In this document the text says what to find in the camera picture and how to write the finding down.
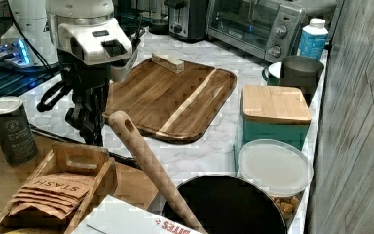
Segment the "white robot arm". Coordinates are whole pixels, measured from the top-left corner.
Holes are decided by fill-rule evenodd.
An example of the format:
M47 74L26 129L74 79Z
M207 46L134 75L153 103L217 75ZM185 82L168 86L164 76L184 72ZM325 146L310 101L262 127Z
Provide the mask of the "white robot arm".
M101 146L109 85L128 77L139 40L123 31L112 0L7 1L12 25L1 40L19 43L15 65L59 65L61 80L42 95L37 110L49 111L71 94L74 106L65 121L85 143Z

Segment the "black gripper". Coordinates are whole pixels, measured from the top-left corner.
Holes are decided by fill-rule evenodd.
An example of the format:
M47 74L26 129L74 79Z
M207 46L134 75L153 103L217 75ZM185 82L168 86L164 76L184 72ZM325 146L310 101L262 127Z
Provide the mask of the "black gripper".
M87 145L103 146L101 128L104 125L109 68L107 63L86 65L80 59L61 49L57 50L61 77L72 88L74 107L65 116L68 124L80 130Z

